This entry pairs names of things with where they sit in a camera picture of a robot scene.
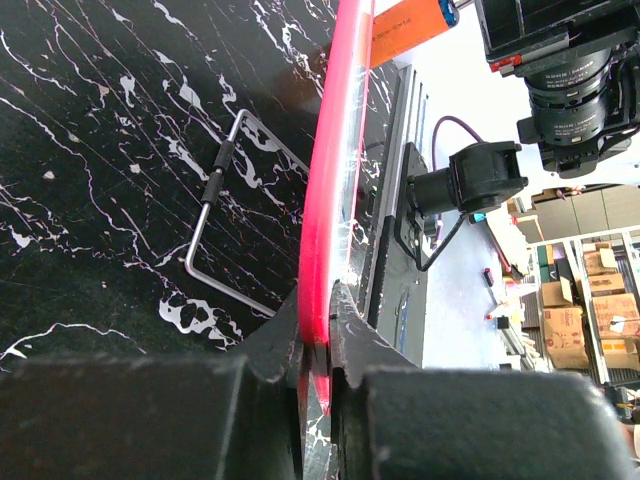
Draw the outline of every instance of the metal shelving unit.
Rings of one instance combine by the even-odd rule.
[[[603,384],[612,380],[612,377],[616,376],[616,372],[607,368],[604,352],[602,350],[602,343],[600,341],[600,330],[598,328],[598,322],[596,319],[596,312],[593,306],[593,296],[591,294],[591,288],[589,287],[589,279],[587,277],[587,270],[584,264],[584,250],[582,247],[582,241],[596,237],[603,237],[609,235],[621,235],[624,246],[624,252],[626,261],[631,270],[631,279],[633,284],[633,293],[636,297],[636,302],[640,306],[640,295],[638,287],[640,286],[640,256],[638,252],[633,248],[631,241],[631,232],[640,230],[640,225],[627,228],[619,228],[614,230],[606,230],[603,232],[589,233],[585,235],[577,235],[573,237],[559,238],[555,240],[549,240],[544,242],[533,243],[530,245],[532,249],[536,249],[543,245],[557,245],[562,244],[566,252],[567,260],[569,261],[569,267],[576,281],[580,281],[579,289],[584,298],[586,307],[586,326],[587,326],[587,348],[589,358],[591,359],[591,370],[594,380]]]

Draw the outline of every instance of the marble surface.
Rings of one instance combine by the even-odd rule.
[[[309,161],[337,6],[0,3],[0,375],[37,355],[222,352],[267,321],[189,277],[183,258],[240,109]],[[386,65],[370,82],[356,299],[394,81]],[[198,268],[277,309],[296,282],[305,183],[245,124]],[[328,425],[309,427],[320,472]]]

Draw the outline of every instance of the purple cable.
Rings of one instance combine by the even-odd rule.
[[[466,132],[469,135],[471,135],[476,142],[478,143],[484,142],[484,140],[482,140],[482,137],[478,135],[478,133],[473,128],[471,128],[466,122],[464,122],[463,120],[460,120],[458,117],[454,117],[453,115],[445,115],[440,120],[438,120],[436,122],[435,127],[433,127],[433,135],[431,137],[431,171],[432,172],[436,171],[436,139],[438,137],[438,130],[440,129],[440,125],[442,125],[444,122],[447,122],[447,121],[457,123],[464,130],[466,130]],[[436,244],[436,247],[440,243],[440,238],[442,237],[442,214],[441,213],[438,214],[438,223],[439,225],[436,228],[436,240],[434,242]]]

